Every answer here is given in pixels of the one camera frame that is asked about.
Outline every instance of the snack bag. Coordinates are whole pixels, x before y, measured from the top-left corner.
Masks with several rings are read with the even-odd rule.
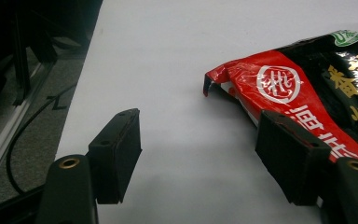
[[[342,30],[224,63],[205,75],[237,98],[257,125],[263,109],[284,114],[358,159],[358,32]]]

